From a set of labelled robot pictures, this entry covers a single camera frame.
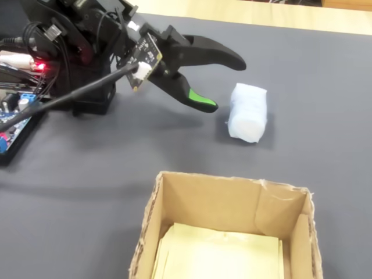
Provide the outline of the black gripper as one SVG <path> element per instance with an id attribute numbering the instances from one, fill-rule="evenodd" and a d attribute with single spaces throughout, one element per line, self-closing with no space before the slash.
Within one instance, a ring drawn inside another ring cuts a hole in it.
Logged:
<path id="1" fill-rule="evenodd" d="M 215 112 L 218 104 L 197 94 L 179 69 L 185 66 L 223 65 L 236 71 L 246 69 L 243 58 L 223 44 L 199 35 L 180 34 L 172 25 L 160 32 L 145 23 L 140 34 L 149 34 L 162 54 L 150 74 L 150 82 L 185 106 L 205 113 Z"/>

